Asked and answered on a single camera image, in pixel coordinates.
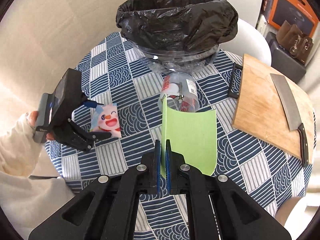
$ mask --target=cutting board handle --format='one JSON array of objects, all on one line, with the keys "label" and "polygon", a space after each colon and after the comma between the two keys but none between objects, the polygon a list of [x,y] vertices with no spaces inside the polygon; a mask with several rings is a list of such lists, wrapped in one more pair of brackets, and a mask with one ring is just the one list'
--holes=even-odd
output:
[{"label": "cutting board handle", "polygon": [[230,84],[229,84],[229,89],[228,89],[228,97],[232,97],[234,99],[239,98],[239,95],[232,91],[232,85],[234,84],[236,68],[242,70],[243,67],[237,63],[233,64],[233,69],[232,69],[232,74],[231,74],[231,79],[230,79]]}]

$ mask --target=white sleeve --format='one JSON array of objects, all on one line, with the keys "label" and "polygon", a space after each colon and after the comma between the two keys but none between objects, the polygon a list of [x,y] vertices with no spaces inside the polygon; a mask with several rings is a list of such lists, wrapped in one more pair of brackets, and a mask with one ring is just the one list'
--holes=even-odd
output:
[{"label": "white sleeve", "polygon": [[38,162],[42,144],[33,141],[33,128],[23,114],[15,127],[0,136],[0,172],[29,177]]}]

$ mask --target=white chair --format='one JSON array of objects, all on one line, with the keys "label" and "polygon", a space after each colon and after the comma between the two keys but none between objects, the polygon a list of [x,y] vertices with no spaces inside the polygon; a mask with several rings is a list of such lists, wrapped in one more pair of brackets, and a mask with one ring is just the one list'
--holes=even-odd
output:
[{"label": "white chair", "polygon": [[265,38],[244,20],[238,20],[238,33],[231,41],[220,44],[220,49],[239,56],[249,54],[271,66],[271,52]]}]

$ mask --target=cartoon character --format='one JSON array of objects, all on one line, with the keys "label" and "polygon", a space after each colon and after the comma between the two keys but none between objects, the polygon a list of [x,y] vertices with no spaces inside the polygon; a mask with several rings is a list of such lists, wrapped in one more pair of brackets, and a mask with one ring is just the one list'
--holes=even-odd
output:
[{"label": "cartoon character", "polygon": [[92,119],[91,131],[106,131],[114,137],[121,138],[117,104],[97,106]]}]

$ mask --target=green paper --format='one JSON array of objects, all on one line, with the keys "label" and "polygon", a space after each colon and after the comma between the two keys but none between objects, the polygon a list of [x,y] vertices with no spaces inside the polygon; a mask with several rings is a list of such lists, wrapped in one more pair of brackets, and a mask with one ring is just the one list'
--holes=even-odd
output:
[{"label": "green paper", "polygon": [[216,110],[186,113],[173,110],[163,101],[161,175],[165,177],[165,142],[184,156],[185,162],[203,174],[212,175],[217,165]]}]

